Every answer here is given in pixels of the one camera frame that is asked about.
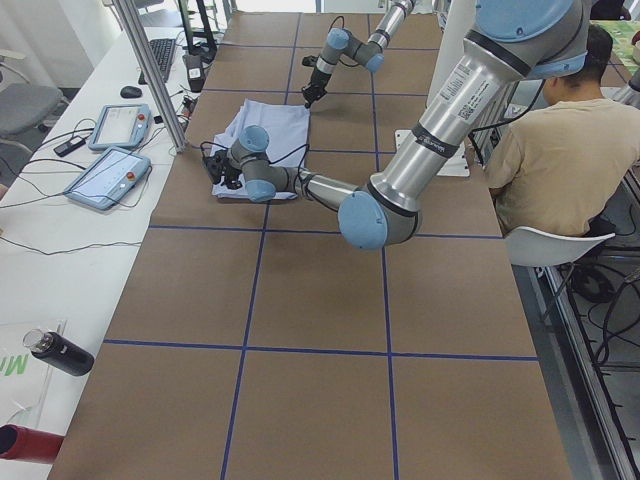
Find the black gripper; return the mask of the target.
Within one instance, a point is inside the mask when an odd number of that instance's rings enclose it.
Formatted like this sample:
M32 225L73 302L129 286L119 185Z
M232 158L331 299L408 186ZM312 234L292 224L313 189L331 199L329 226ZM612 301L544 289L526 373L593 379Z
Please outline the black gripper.
M229 189L240 189L242 171L231 164L226 152L216 152L209 158L209 178L213 185L222 184Z
M329 83L329 80L329 74L317 69L313 70L309 83L301 89L305 106L311 106L327 93L326 86Z

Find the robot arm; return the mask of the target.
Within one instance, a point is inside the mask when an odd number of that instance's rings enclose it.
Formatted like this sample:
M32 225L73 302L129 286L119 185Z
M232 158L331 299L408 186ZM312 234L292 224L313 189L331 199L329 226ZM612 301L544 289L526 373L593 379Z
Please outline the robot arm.
M464 53L389 165L355 186L268 159L267 132L249 126L203 159L212 183L245 188L256 203L296 193L333 209L343 237L360 249L410 239L421 224L419 197L507 84L582 69L588 1L478 1Z
M343 56L353 60L356 66L375 73L384 62L384 50L417 4L414 0L393 1L366 42L346 28L331 27L321 52L303 58L302 64L313 68L309 82L301 89L304 106L309 109L327 93L326 87Z

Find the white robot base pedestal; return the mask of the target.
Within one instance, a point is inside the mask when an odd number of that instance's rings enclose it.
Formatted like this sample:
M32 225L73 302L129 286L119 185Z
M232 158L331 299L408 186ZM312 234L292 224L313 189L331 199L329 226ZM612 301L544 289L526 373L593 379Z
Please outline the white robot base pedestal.
M430 5L443 32L434 74L431 79L426 104L436 100L437 93L463 55L463 38L473 26L476 16L476 1L421 1ZM438 172L439 176L468 177L470 170L464 141L458 151Z

